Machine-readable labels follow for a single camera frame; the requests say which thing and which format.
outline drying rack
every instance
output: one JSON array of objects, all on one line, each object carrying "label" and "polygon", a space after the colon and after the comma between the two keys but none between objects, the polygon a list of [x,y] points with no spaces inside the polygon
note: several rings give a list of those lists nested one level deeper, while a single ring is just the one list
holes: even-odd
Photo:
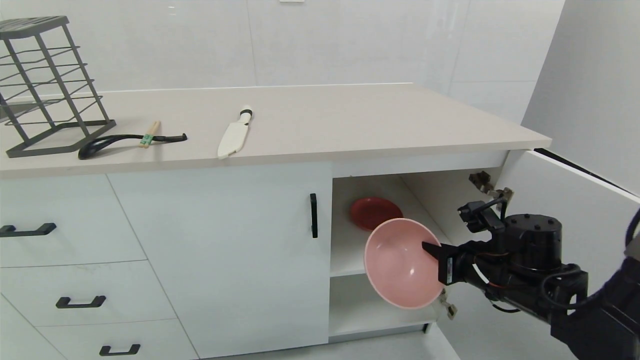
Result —
[{"label": "drying rack", "polygon": [[[0,70],[2,74],[11,72],[10,75],[0,79],[0,110],[3,110],[6,117],[8,117],[4,124],[14,127],[22,138],[22,143],[6,151],[9,158],[77,151],[84,144],[99,137],[116,125],[116,122],[107,116],[107,112],[100,101],[102,96],[96,92],[93,86],[93,79],[89,77],[86,71],[87,64],[83,63],[80,58],[78,53],[80,47],[75,45],[67,28],[68,23],[69,20],[66,16],[0,21],[0,40],[4,42],[8,51],[7,55],[0,56]],[[68,45],[47,47],[42,33],[52,30],[62,30]],[[33,38],[37,48],[17,51],[14,47],[14,41],[27,38]],[[56,64],[54,59],[62,58],[60,55],[69,53],[74,56],[74,61],[64,61],[61,64]],[[34,60],[24,60],[25,57],[34,56],[36,56]],[[11,67],[15,67],[15,71],[6,71],[7,69],[12,69]],[[30,79],[30,75],[34,71],[46,72],[47,69],[51,71],[50,79],[46,81],[32,81]],[[68,79],[72,74],[79,75],[81,79]],[[38,93],[39,86],[55,84],[60,88],[59,95],[40,95]],[[5,97],[3,95],[7,91],[11,93],[11,96]],[[21,103],[19,106],[10,103],[12,99],[20,99],[20,96],[30,97],[30,99],[27,103]],[[90,103],[79,106],[77,101],[90,101]],[[61,102],[65,102],[68,105],[72,116],[67,119],[54,119],[47,111],[47,107]],[[99,108],[102,118],[100,120],[84,121],[81,114],[94,105]],[[22,110],[14,111],[17,107],[21,107]],[[42,121],[19,121],[21,116],[38,110],[42,114]],[[29,136],[23,126],[33,124],[48,124],[49,128],[35,136]],[[74,127],[79,127],[83,133],[83,137],[75,143],[57,147],[29,149],[32,145],[62,129]]]}]

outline black handle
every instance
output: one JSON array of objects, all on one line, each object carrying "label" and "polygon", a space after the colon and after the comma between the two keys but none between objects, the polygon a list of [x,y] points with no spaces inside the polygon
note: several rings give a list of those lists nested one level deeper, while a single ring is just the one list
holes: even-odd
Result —
[{"label": "black handle", "polygon": [[318,199],[316,195],[310,194],[311,198],[311,232],[313,233],[314,239],[318,238]]},{"label": "black handle", "polygon": [[16,231],[15,226],[5,225],[0,227],[0,238],[11,238],[14,236],[42,236],[49,234],[56,228],[56,224],[48,222],[42,224],[37,230],[32,231]]},{"label": "black handle", "polygon": [[101,295],[101,296],[94,297],[93,301],[91,301],[89,304],[70,305],[69,304],[69,302],[71,301],[70,297],[61,297],[60,299],[58,299],[58,302],[56,303],[56,307],[58,309],[82,309],[84,307],[100,307],[102,306],[105,300],[107,300],[107,297],[104,295]]},{"label": "black handle", "polygon": [[104,345],[102,349],[100,349],[100,356],[136,355],[138,350],[140,350],[140,344],[131,345],[131,348],[127,352],[109,352],[111,351],[111,347]]}]

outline wall tile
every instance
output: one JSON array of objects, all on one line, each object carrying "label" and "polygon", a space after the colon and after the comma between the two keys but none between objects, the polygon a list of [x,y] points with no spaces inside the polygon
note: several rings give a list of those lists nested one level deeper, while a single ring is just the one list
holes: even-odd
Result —
[{"label": "wall tile", "polygon": [[260,85],[415,82],[446,92],[468,1],[248,0]]},{"label": "wall tile", "polygon": [[449,96],[519,125],[535,87],[535,81],[451,83]]},{"label": "wall tile", "polygon": [[472,0],[453,81],[536,81],[563,0]]},{"label": "wall tile", "polygon": [[67,15],[98,90],[255,85],[244,1],[2,0],[2,15]]}]

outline floor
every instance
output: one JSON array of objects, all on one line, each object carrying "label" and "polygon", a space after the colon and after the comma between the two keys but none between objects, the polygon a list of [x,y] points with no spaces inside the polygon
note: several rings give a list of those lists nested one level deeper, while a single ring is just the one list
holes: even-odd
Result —
[{"label": "floor", "polygon": [[460,360],[442,331],[432,326],[420,331],[364,340],[294,348],[259,354],[218,358],[219,360]]}]

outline cabinet hinge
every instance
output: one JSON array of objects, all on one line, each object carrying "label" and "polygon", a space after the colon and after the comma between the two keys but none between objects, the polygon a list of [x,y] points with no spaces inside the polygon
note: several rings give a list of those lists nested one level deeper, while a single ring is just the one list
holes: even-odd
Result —
[{"label": "cabinet hinge", "polygon": [[447,289],[442,289],[442,292],[438,297],[438,301],[440,301],[441,305],[446,309],[447,317],[449,317],[450,320],[453,320],[458,313],[458,308],[454,304],[447,302]]},{"label": "cabinet hinge", "polygon": [[[510,188],[504,189],[496,189],[493,184],[491,184],[491,175],[487,174],[485,171],[476,172],[475,174],[469,175],[469,181],[476,186],[481,193],[489,195],[494,199],[498,199],[499,197],[503,197],[507,200],[507,205],[511,198],[513,197],[513,190]],[[500,211],[502,209],[502,204],[497,204],[496,209]]]}]

